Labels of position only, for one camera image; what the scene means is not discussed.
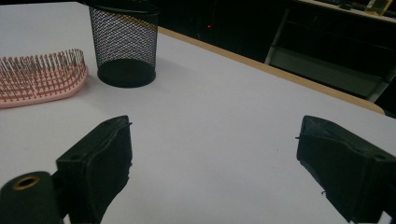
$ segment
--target white table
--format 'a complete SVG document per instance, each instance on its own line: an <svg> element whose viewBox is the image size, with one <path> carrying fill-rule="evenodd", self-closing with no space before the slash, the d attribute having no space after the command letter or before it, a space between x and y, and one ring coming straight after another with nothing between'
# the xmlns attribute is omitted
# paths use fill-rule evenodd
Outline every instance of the white table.
<svg viewBox="0 0 396 224"><path fill-rule="evenodd" d="M0 7L1 56L80 48L90 69L72 98L0 110L0 183L55 160L100 122L128 115L134 166L103 223L346 223L296 160L304 115L396 155L396 120L159 34L157 78L118 89L96 76L78 3ZM389 223L384 215L380 223Z"/></svg>

